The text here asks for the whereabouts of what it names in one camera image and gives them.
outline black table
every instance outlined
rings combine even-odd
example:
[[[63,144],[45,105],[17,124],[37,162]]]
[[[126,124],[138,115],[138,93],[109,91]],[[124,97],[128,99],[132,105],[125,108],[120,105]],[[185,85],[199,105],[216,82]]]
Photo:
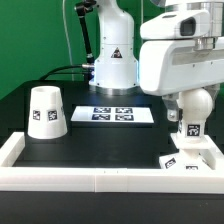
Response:
[[[54,140],[27,136],[31,88],[61,88],[68,133]],[[206,133],[224,152],[224,100],[219,96]],[[155,123],[71,122],[76,106],[149,107]],[[24,131],[26,147],[14,166],[159,168],[161,155],[177,152],[161,97],[135,93],[107,96],[84,82],[26,82],[0,101],[0,144]],[[0,192],[1,223],[223,223],[224,195]]]

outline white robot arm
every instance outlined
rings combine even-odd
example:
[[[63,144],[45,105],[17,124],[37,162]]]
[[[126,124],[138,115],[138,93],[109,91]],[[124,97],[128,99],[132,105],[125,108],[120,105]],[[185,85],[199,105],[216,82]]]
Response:
[[[141,27],[148,41],[140,52],[140,86],[163,97],[169,120],[178,121],[183,111],[171,134],[179,153],[160,157],[160,165],[207,170],[199,152],[212,147],[204,127],[224,82],[224,0],[152,1],[166,12]]]
[[[76,5],[80,20],[93,7],[97,9],[100,21],[100,55],[94,61],[95,71],[94,78],[89,82],[90,89],[109,95],[136,91],[139,83],[138,61],[133,55],[133,18],[118,7],[117,0],[84,0]],[[88,59],[88,55],[92,58],[92,54],[88,52],[90,44],[86,39]]]

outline warning label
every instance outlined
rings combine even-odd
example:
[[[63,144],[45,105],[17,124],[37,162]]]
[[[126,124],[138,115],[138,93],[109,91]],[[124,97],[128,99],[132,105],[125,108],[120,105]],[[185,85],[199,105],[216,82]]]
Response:
[[[116,50],[112,54],[111,58],[123,58],[118,47],[116,48]]]

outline white frame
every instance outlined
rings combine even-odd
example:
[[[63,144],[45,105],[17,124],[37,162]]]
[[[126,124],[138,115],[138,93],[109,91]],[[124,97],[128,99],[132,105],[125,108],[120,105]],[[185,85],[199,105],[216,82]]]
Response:
[[[24,147],[24,133],[15,132],[1,148],[0,191],[224,194],[224,166],[210,172],[12,167]],[[220,159],[220,150],[217,147],[205,154],[216,153]]]

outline upside-down cup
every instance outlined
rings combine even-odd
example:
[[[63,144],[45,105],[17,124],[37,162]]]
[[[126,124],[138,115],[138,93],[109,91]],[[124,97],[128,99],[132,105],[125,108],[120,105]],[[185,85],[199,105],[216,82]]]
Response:
[[[67,133],[61,92],[55,86],[31,90],[28,135],[37,139],[59,138]]]

